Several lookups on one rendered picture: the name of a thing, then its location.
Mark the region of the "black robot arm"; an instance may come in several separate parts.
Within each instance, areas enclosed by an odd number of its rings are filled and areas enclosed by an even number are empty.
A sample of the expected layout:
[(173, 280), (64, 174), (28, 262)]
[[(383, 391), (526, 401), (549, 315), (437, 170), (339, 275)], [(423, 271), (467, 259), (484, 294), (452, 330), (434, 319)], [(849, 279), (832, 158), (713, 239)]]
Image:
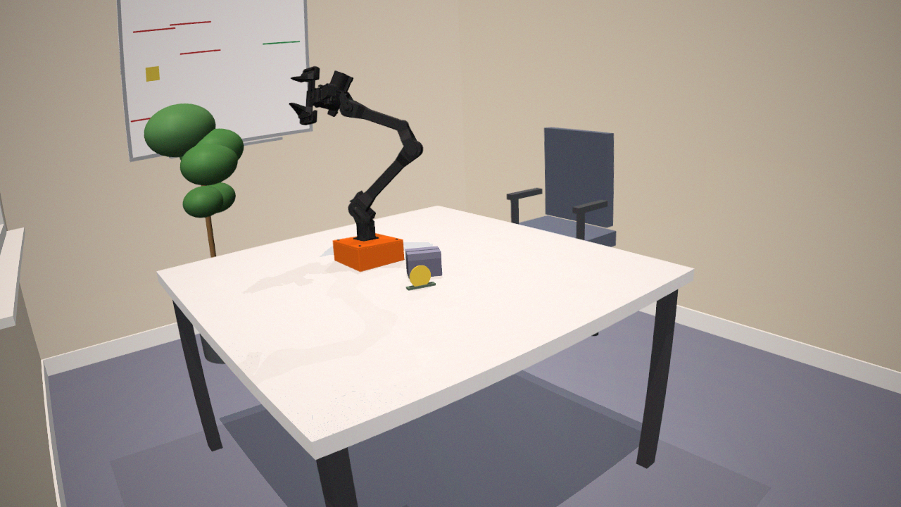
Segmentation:
[(395, 161), (389, 165), (385, 170), (385, 173), (383, 173), (366, 192), (358, 192), (354, 198), (350, 200), (351, 204), (348, 206), (348, 211), (350, 211), (350, 213), (348, 214), (350, 214), (356, 222), (357, 228), (357, 237), (354, 237), (353, 239), (369, 241), (379, 239), (379, 237), (376, 237), (374, 234), (373, 219), (376, 213), (370, 208), (374, 198), (377, 198), (377, 195), (379, 195), (379, 193), (385, 189), (387, 184), (397, 176), (397, 173), (402, 171), (404, 167), (408, 166), (408, 164), (412, 163), (424, 153), (424, 147), (412, 133), (408, 120), (399, 120), (393, 118), (391, 115), (385, 115), (385, 113), (380, 113), (379, 111), (372, 111), (369, 107), (365, 107), (363, 104), (354, 101), (350, 92), (348, 92), (352, 80), (353, 77), (346, 76), (344, 72), (335, 70), (330, 83), (318, 85), (321, 89), (321, 99), (318, 100), (318, 103), (327, 106), (325, 109), (329, 110), (328, 115), (334, 116), (334, 118), (336, 113), (340, 110), (342, 116), (346, 116), (347, 118), (369, 120), (375, 124), (385, 125), (386, 127), (396, 130), (403, 145), (403, 148), (395, 158)]

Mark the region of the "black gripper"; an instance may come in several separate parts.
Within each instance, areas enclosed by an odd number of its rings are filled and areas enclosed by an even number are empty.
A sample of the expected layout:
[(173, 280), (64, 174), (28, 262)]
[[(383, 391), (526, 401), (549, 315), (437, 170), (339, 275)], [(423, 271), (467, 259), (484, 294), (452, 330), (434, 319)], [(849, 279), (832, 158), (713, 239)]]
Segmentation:
[(297, 105), (296, 103), (289, 103), (289, 105), (295, 109), (299, 120), (299, 124), (302, 125), (312, 125), (317, 122), (317, 110), (313, 110), (313, 106), (315, 107), (327, 107), (324, 104), (318, 103), (318, 100), (321, 99), (321, 89), (315, 87), (315, 81), (320, 79), (320, 69), (317, 66), (313, 66), (311, 68), (305, 68), (301, 76), (291, 77), (291, 80), (295, 80), (297, 82), (308, 82), (308, 91), (306, 95), (306, 106)]

